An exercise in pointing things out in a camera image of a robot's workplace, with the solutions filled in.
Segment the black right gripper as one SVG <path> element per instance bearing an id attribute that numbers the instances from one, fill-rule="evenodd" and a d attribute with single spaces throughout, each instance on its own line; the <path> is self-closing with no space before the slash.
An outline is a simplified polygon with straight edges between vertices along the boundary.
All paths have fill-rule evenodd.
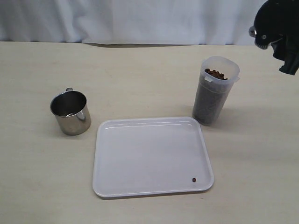
<path id="1" fill-rule="evenodd" d="M 299 2 L 268 0 L 254 19 L 255 45 L 273 48 L 273 57 L 284 61 L 279 71 L 295 75 L 299 69 Z"/>

